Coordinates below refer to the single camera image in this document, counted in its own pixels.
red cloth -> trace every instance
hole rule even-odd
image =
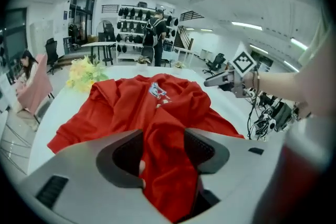
[[[146,163],[141,175],[146,181],[143,193],[175,222],[190,213],[197,182],[197,172],[184,152],[184,129],[195,127],[243,138],[210,103],[196,82],[167,74],[98,82],[48,147],[57,153],[75,143],[142,129],[142,159]]]

woman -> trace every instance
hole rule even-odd
[[[24,51],[20,61],[23,68],[23,74],[18,78],[16,95],[19,95],[32,84],[38,65],[38,62],[28,50]],[[34,131],[37,130],[36,120],[28,111],[23,109],[22,105],[18,101],[13,109],[17,115],[22,118]]]

fluorescent light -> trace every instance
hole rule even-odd
[[[257,30],[263,30],[260,26],[256,26],[256,25],[249,25],[249,24],[243,24],[243,23],[237,23],[237,22],[232,22],[233,25],[238,25],[238,26],[245,26],[245,27],[249,27],[249,28],[253,28],[253,29],[257,29]]]
[[[299,69],[292,66],[289,62],[283,61],[286,65],[288,65],[291,69],[295,70],[296,72],[299,72]]]
[[[295,44],[296,46],[300,47],[303,50],[306,50],[308,47],[305,44],[302,44],[301,42],[297,41],[295,38],[291,38],[290,41]]]
[[[268,54],[268,52],[265,51],[265,50],[262,50],[262,49],[260,49],[260,48],[258,48],[258,47],[256,47],[256,46],[251,45],[251,44],[250,44],[250,46],[251,46],[252,48],[256,49],[256,50],[260,50],[260,51],[262,51],[263,53]]]

hand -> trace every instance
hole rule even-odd
[[[145,170],[145,168],[146,168],[146,163],[143,160],[141,160],[140,164],[139,164],[139,175],[142,174],[142,172]],[[146,181],[144,179],[142,181],[143,181],[143,189],[145,189]]]

white wall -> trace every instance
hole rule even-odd
[[[201,31],[186,31],[189,38],[193,38],[192,51],[200,54],[201,50],[207,50],[213,53],[211,61],[213,61],[218,53],[223,53],[226,60],[232,60],[241,39],[230,34],[219,35]]]
[[[94,0],[93,7],[93,16],[92,16],[92,34],[96,35],[96,29],[98,24],[103,20],[109,20],[114,28],[116,29],[116,23],[119,18],[118,13],[101,13],[102,5],[130,5],[137,6],[138,2],[146,2],[148,8],[156,8],[156,5],[162,5],[167,8],[175,9],[173,14],[174,17],[180,18],[181,12],[184,12],[184,9],[178,8],[175,5],[167,3],[161,0]]]
[[[69,2],[61,2],[57,4],[31,3],[27,7],[27,43],[28,50],[32,50],[32,39],[30,36],[30,26],[33,23],[52,21],[52,34],[57,41],[57,54],[59,57],[64,55],[63,38],[68,36],[68,20],[69,20]],[[64,11],[68,12],[67,19],[64,20]]]
[[[289,68],[286,68],[285,65],[282,65],[279,62],[273,61],[273,64],[270,67],[269,72],[271,72],[271,73],[288,73],[288,72],[293,72],[293,71]]]

